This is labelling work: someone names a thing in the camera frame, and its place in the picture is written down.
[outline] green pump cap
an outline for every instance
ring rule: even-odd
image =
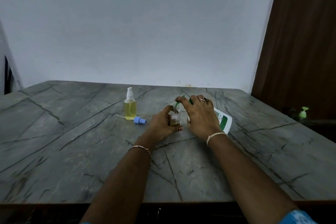
[[[299,113],[299,117],[300,118],[307,118],[307,114],[306,114],[306,110],[308,110],[309,108],[308,107],[302,107],[302,111]]]

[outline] wooden door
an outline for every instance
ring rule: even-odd
[[[252,95],[336,119],[336,0],[274,0]]]

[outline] gray marble surface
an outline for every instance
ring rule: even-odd
[[[127,87],[48,81],[1,96],[0,202],[90,202],[146,128],[119,116]],[[229,137],[294,200],[336,200],[336,144],[245,92],[132,87],[148,120],[179,95],[203,94],[233,117]],[[205,142],[185,129],[157,145],[144,202],[233,200]]]

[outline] white wall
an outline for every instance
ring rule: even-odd
[[[46,80],[250,92],[272,0],[1,0],[24,87]]]

